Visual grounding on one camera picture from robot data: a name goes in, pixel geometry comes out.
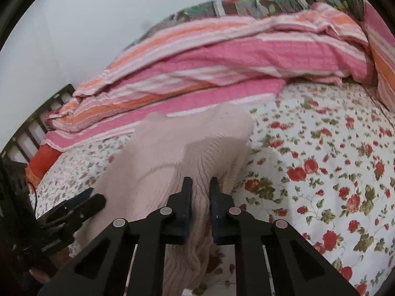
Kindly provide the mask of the person's left hand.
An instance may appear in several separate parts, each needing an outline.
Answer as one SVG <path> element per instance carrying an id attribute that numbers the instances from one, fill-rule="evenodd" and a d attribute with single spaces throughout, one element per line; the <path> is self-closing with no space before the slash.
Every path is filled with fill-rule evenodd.
<path id="1" fill-rule="evenodd" d="M 73 258 L 70 256 L 70 250 L 66 247 L 45 258 L 43 264 L 39 264 L 38 268 L 32 267 L 29 270 L 29 274 L 36 281 L 45 285 L 49 283 L 51 278 L 72 259 Z"/>

